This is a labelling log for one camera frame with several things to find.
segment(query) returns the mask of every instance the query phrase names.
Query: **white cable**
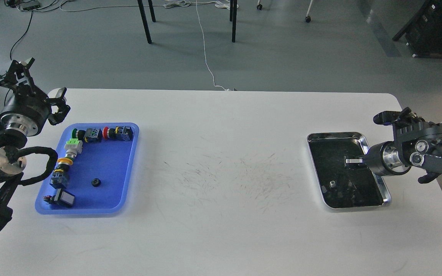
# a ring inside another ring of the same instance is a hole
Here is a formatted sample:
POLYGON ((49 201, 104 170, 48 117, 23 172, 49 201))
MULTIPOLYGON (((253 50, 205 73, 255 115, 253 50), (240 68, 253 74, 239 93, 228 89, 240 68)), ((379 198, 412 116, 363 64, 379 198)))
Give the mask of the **white cable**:
MULTIPOLYGON (((209 2, 197 2, 192 3, 190 1, 176 1, 176 0, 165 0, 168 3, 165 3, 163 5, 153 5, 153 7, 165 7, 167 9, 174 8, 174 7, 189 7, 191 5, 207 5, 207 4, 214 4, 216 8, 219 9, 228 9, 229 10, 229 4, 223 3, 221 1, 209 1, 209 2)), ((94 7, 89 9, 83 9, 83 10, 64 10, 63 5, 66 4, 68 1, 63 0, 61 4, 59 5, 59 9, 61 11, 65 12, 79 12, 79 11, 88 11, 88 10, 94 10, 94 9, 102 9, 102 8, 118 8, 118 7, 137 7, 137 5, 123 5, 123 6, 104 6, 104 7, 94 7)))
POLYGON ((228 89, 222 87, 221 85, 216 85, 216 81, 214 80, 214 74, 209 68, 209 65, 207 65, 207 55, 206 55, 206 39, 204 37, 204 30, 202 29, 202 24, 200 23, 200 16, 199 16, 199 10, 197 9, 198 5, 195 5, 195 11, 197 12, 197 18, 199 20, 200 30, 202 31, 202 44, 204 45, 204 61, 206 62, 207 70, 209 70, 209 73, 211 73, 211 76, 213 77, 213 85, 214 87, 221 87, 224 91, 228 91, 228 89))
POLYGON ((167 8, 167 9, 171 9, 174 7, 190 7, 192 5, 194 6, 198 6, 198 5, 208 5, 208 4, 214 4, 214 6, 218 9, 227 9, 229 10, 229 4, 223 3, 221 1, 208 1, 208 2, 198 2, 198 0, 195 0, 194 2, 190 2, 187 0, 181 0, 181 1, 177 1, 177 0, 165 0, 168 3, 163 4, 163 7, 167 8))

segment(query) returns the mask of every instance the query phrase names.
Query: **black table leg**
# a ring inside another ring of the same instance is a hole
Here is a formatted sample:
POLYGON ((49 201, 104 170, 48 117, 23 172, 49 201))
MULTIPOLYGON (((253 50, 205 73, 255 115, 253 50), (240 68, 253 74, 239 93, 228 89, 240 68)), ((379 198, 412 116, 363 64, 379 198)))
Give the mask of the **black table leg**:
POLYGON ((151 20, 153 22, 156 22, 155 10, 153 9, 153 2, 152 2, 152 0, 148 0, 148 4, 149 4, 149 12, 151 13, 151 20))
POLYGON ((139 6, 139 11, 141 12, 142 25, 144 26, 144 32, 146 33, 146 39, 148 43, 153 43, 151 41, 151 35, 149 34, 148 21, 146 21, 146 13, 144 12, 144 5, 142 5, 142 0, 137 0, 137 5, 139 6))
POLYGON ((233 21, 233 0, 229 0, 229 21, 233 21))
POLYGON ((231 0, 233 2, 233 8, 230 9, 233 10, 233 30, 231 32, 231 42, 235 42, 236 37, 236 10, 238 7, 238 0, 231 0))

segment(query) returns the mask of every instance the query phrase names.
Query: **black cable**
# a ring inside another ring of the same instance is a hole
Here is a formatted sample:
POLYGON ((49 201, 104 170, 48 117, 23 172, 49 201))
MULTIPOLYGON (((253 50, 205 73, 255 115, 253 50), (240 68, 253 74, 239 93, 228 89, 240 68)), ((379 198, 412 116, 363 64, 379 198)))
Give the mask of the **black cable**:
POLYGON ((50 10, 44 10, 44 11, 41 11, 41 9, 38 9, 38 10, 34 10, 34 11, 35 11, 35 12, 49 12, 49 11, 53 11, 53 10, 57 10, 57 9, 59 9, 59 6, 53 8, 53 9, 50 9, 50 10))
POLYGON ((54 166, 56 165, 56 162, 58 161, 58 153, 54 149, 47 148, 47 147, 29 147, 29 148, 21 149, 14 156, 14 160, 17 160, 18 158, 20 158, 22 156, 26 156, 26 155, 29 155, 32 153, 48 155, 49 160, 47 161, 44 173, 42 173, 39 176, 35 176, 32 178, 22 180, 20 182, 20 185, 22 185, 22 186, 34 184, 34 183, 37 183, 37 182, 40 182, 40 181, 46 179, 49 175, 51 175, 52 171, 54 170, 54 166))
POLYGON ((13 58, 11 56, 11 53, 13 52, 13 48, 15 47, 15 45, 26 35, 26 33, 28 33, 28 29, 30 28, 30 23, 32 23, 32 17, 33 17, 33 11, 30 14, 30 21, 28 21, 28 26, 26 27, 25 33, 23 33, 23 35, 20 37, 20 39, 18 39, 13 46, 11 47, 11 50, 9 50, 9 59, 12 61, 13 58))
POLYGON ((11 90, 11 89, 8 89, 8 92, 7 92, 6 96, 5 96, 5 106, 6 106, 6 98, 7 98, 8 93, 9 93, 10 90, 11 90))
POLYGON ((43 9, 46 9, 46 8, 52 6, 52 5, 57 4, 57 3, 59 3, 59 0, 54 0, 54 1, 52 1, 52 3, 50 3, 49 5, 47 5, 47 6, 45 6, 45 7, 42 7, 42 8, 37 8, 37 9, 35 9, 35 10, 43 10, 43 9))

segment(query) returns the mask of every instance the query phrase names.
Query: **gray floor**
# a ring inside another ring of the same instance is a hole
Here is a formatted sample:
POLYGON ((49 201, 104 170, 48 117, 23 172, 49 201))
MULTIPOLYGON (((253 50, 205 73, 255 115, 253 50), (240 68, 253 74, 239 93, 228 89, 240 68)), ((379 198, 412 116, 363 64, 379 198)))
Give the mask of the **gray floor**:
MULTIPOLYGON (((135 3, 76 0, 64 8, 135 3)), ((316 0, 311 23, 304 23, 309 0, 262 3, 258 11, 256 0, 239 1, 236 43, 227 10, 198 7, 216 84, 252 91, 391 93, 402 107, 442 120, 442 59, 412 58, 404 38, 390 42, 422 0, 316 0)), ((149 21, 152 45, 137 7, 36 13, 13 58, 36 59, 31 73, 44 91, 63 86, 214 90, 195 7, 155 12, 157 22, 149 21)), ((7 68, 9 50, 29 18, 0 0, 0 70, 7 68)), ((0 109, 5 93, 0 87, 0 109)))

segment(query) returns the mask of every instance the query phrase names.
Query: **chair leg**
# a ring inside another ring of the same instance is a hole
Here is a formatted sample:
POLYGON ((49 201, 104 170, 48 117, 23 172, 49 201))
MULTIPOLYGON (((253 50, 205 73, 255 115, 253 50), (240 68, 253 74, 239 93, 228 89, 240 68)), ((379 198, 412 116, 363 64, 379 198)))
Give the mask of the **chair leg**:
POLYGON ((235 42, 236 38, 236 10, 238 7, 238 0, 232 0, 233 2, 233 8, 230 10, 233 10, 233 30, 231 31, 231 42, 235 42))
POLYGON ((137 0, 137 5, 139 6, 139 11, 141 12, 142 25, 144 26, 146 39, 148 40, 148 44, 151 44, 153 42, 151 41, 151 35, 149 34, 148 21, 146 21, 146 13, 144 12, 144 5, 142 4, 142 0, 137 0))
POLYGON ((310 1, 310 5, 308 6, 307 15, 305 16, 305 22, 310 23, 312 21, 312 17, 310 16, 310 10, 312 9, 313 0, 310 1))
POLYGON ((153 2, 152 2, 152 0, 148 0, 148 4, 149 4, 149 12, 151 13, 151 20, 153 22, 156 22, 155 10, 153 9, 153 2))
POLYGON ((233 0, 229 0, 229 21, 233 21, 233 0))

